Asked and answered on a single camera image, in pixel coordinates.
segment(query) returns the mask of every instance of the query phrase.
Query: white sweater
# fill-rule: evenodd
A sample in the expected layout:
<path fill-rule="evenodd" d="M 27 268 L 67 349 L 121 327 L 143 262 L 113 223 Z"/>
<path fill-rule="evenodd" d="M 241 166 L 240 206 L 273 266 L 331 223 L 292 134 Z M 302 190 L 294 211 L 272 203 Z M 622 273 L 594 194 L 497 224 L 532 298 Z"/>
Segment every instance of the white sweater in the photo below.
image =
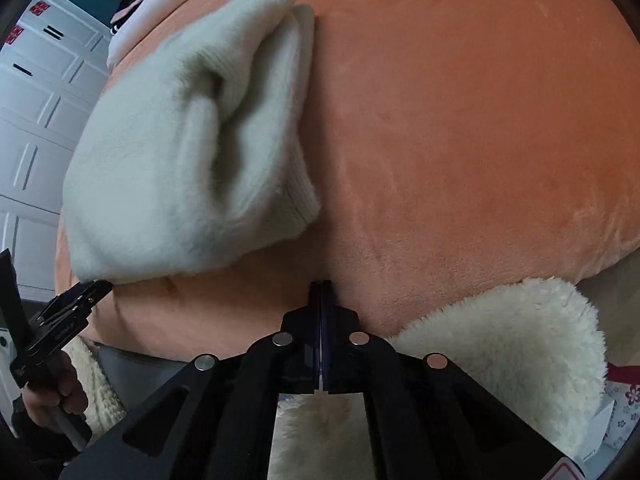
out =
<path fill-rule="evenodd" d="M 63 189 L 80 280 L 228 266 L 316 218 L 296 134 L 314 17 L 295 1 L 232 0 L 104 93 Z"/>

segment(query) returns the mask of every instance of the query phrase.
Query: black cabinet handle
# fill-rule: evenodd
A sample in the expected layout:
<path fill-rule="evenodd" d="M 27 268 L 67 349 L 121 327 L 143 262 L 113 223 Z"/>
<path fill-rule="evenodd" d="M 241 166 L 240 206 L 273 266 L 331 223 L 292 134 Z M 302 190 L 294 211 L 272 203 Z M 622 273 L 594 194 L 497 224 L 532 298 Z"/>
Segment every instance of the black cabinet handle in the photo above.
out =
<path fill-rule="evenodd" d="M 16 65 L 14 63 L 14 68 L 17 68 L 20 72 L 24 72 L 26 75 L 30 75 L 31 77 L 33 77 L 33 74 L 31 72 L 29 72 L 26 68 L 22 68 L 20 65 Z"/>
<path fill-rule="evenodd" d="M 64 38 L 64 37 L 65 37 L 65 35 L 64 35 L 64 34 L 62 34 L 62 32 L 60 32 L 60 31 L 59 31 L 59 30 L 57 30 L 56 28 L 51 27 L 51 25 L 47 25 L 47 28 L 48 28 L 48 29 L 50 29 L 50 30 L 52 30 L 53 32 L 55 32 L 57 35 L 59 35 L 59 36 L 60 36 L 60 38 Z"/>
<path fill-rule="evenodd" d="M 51 32 L 48 28 L 43 28 L 42 29 L 44 32 L 46 32 L 47 34 L 49 34 L 52 38 L 56 38 L 58 41 L 60 41 L 60 37 L 56 36 L 53 32 Z"/>

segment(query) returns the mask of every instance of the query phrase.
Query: orange blanket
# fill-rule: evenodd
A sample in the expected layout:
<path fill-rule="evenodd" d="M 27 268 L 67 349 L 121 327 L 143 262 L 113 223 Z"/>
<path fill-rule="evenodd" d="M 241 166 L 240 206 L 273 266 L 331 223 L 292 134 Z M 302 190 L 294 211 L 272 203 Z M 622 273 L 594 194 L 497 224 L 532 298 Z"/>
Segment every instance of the orange blanket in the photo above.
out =
<path fill-rule="evenodd" d="M 116 67 L 228 0 L 189 0 Z M 367 330 L 640 245 L 640 46 L 609 0 L 303 0 L 299 133 L 321 217 L 229 269 L 117 287 L 85 334 L 188 360 L 277 330 L 334 280 Z M 56 283 L 70 285 L 63 234 Z"/>

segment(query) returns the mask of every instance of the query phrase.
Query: hand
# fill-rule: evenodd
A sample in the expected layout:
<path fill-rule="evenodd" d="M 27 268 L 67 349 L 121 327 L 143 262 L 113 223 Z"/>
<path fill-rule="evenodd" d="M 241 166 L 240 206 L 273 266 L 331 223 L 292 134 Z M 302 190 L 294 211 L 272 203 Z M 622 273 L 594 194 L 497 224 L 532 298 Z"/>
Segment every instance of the hand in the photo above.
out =
<path fill-rule="evenodd" d="M 61 350 L 55 359 L 59 359 L 62 369 L 62 373 L 56 378 L 58 390 L 28 383 L 22 390 L 22 402 L 29 418 L 38 426 L 60 432 L 60 428 L 43 406 L 57 406 L 62 401 L 64 411 L 81 415 L 87 409 L 89 400 L 82 389 L 82 384 L 78 381 L 78 374 L 71 364 L 69 355 Z"/>

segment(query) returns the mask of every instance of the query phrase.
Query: white and red sticker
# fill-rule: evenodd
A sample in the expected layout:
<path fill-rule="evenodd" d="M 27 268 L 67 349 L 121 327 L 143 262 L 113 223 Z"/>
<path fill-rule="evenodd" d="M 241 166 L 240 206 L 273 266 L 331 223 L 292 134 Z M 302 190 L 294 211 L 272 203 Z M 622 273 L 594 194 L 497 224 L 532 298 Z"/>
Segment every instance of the white and red sticker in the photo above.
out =
<path fill-rule="evenodd" d="M 542 480 L 584 480 L 584 475 L 571 460 L 564 457 Z"/>
<path fill-rule="evenodd" d="M 50 5 L 47 2 L 40 0 L 37 4 L 31 6 L 29 12 L 36 16 L 41 15 L 45 10 L 49 9 Z"/>
<path fill-rule="evenodd" d="M 9 32 L 9 35 L 6 37 L 6 40 L 4 40 L 4 42 L 7 45 L 13 44 L 14 41 L 18 39 L 18 36 L 22 34 L 23 31 L 24 29 L 20 25 L 15 25 L 14 28 L 11 29 L 11 32 Z"/>

